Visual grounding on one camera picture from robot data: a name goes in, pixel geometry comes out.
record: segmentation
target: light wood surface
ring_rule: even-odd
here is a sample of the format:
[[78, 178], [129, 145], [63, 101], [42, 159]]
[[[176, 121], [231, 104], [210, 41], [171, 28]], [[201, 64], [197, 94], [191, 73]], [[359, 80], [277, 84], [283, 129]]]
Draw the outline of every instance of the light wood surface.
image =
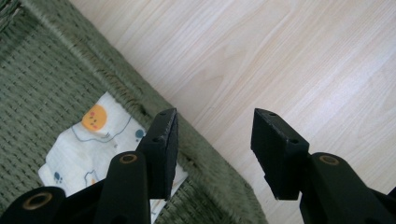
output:
[[395, 1], [72, 2], [251, 184], [270, 223], [302, 218], [250, 151], [255, 107], [371, 188], [396, 186]]

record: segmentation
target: white cloth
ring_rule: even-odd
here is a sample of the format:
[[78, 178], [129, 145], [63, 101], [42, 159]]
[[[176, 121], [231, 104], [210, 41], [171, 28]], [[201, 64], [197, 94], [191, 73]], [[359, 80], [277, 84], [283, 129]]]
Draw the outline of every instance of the white cloth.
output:
[[[45, 186], [62, 188], [72, 195], [106, 178], [111, 159], [136, 150], [146, 131], [106, 92], [82, 121], [61, 133], [38, 174]], [[177, 165], [172, 195], [186, 179]], [[151, 222], [166, 202], [151, 200]]]

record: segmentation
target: orange circle print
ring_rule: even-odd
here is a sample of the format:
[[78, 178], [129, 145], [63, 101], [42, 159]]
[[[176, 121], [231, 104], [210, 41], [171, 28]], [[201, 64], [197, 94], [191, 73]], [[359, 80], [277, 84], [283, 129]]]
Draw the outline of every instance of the orange circle print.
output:
[[99, 131], [105, 126], [107, 114], [101, 105], [94, 105], [82, 118], [82, 125], [90, 131]]

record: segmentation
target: wood grain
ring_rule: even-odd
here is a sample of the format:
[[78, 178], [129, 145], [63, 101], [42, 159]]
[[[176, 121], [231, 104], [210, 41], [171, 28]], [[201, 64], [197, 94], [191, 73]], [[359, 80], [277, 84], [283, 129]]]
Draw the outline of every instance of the wood grain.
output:
[[270, 223], [302, 219], [249, 149], [255, 107], [368, 186], [396, 186], [396, 2], [72, 2], [251, 184]]

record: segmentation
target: woven texture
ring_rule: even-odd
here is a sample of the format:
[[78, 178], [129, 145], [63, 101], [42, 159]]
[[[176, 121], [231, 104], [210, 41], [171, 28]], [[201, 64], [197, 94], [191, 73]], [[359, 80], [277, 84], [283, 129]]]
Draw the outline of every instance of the woven texture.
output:
[[[56, 137], [105, 91], [146, 129], [159, 111], [172, 106], [70, 3], [26, 0], [0, 6], [2, 214], [18, 196], [41, 185], [36, 172]], [[265, 223], [248, 183], [181, 116], [178, 162], [190, 177], [158, 223]]]

